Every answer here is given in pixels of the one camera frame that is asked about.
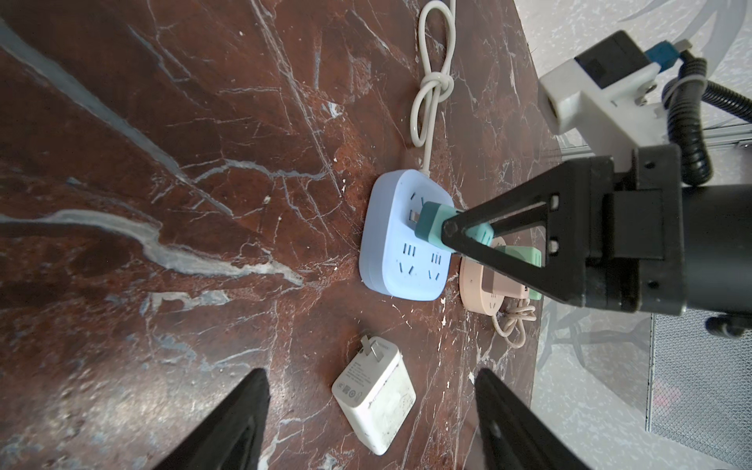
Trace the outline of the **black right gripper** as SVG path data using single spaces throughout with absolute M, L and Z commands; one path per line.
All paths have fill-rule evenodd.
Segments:
M 751 315 L 751 188 L 685 187 L 675 145 L 634 150 L 604 198 L 605 309 Z M 591 206 L 611 158 L 565 161 L 443 223 L 442 242 L 542 296 L 587 301 Z

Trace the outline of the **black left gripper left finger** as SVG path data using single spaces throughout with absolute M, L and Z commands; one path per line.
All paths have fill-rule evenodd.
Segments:
M 268 376 L 252 370 L 159 469 L 256 469 L 270 404 Z

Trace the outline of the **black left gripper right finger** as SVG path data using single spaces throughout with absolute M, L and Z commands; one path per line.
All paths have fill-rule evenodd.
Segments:
M 489 368 L 475 379 L 479 429 L 487 469 L 579 469 L 571 452 Z

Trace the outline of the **light green cube adapter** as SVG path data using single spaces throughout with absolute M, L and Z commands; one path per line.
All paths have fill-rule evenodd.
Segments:
M 498 246 L 497 250 L 505 253 L 506 255 L 512 256 L 517 260 L 524 260 L 524 262 L 526 262 L 527 264 L 532 264 L 537 268 L 540 268 L 542 266 L 542 252 L 537 248 L 504 245 Z M 542 299 L 542 294 L 540 292 L 533 290 L 528 285 L 525 285 L 524 288 L 528 293 L 528 298 L 531 301 L 540 301 Z

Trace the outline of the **white cube adapter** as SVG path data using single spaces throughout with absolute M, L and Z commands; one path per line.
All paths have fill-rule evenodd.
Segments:
M 405 423 L 416 393 L 397 345 L 376 336 L 363 336 L 360 342 L 332 394 L 358 440 L 381 456 Z

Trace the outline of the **teal cube adapter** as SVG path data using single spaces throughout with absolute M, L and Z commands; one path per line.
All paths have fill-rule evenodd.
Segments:
M 443 236 L 446 232 L 444 225 L 460 213 L 460 210 L 448 205 L 426 202 L 421 210 L 409 212 L 409 222 L 413 225 L 415 236 L 418 239 L 441 250 L 455 253 L 456 250 L 443 242 Z M 485 246 L 491 246 L 495 238 L 493 227 L 487 222 L 466 229 L 460 229 L 456 223 L 450 226 L 450 234 L 460 232 Z

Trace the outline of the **pink round power strip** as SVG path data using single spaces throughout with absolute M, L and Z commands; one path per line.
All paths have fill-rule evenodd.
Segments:
M 498 246 L 504 245 L 505 241 L 499 237 L 493 239 L 491 247 L 497 250 Z M 506 298 L 530 300 L 524 286 L 471 258 L 463 257 L 460 262 L 460 298 L 464 307 L 472 313 L 493 316 L 499 312 Z

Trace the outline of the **blue square power strip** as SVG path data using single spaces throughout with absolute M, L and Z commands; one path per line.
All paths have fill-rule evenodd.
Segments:
M 452 254 L 416 237 L 410 217 L 452 197 L 418 170 L 377 178 L 367 205 L 358 268 L 365 286 L 399 299 L 432 302 L 443 293 Z

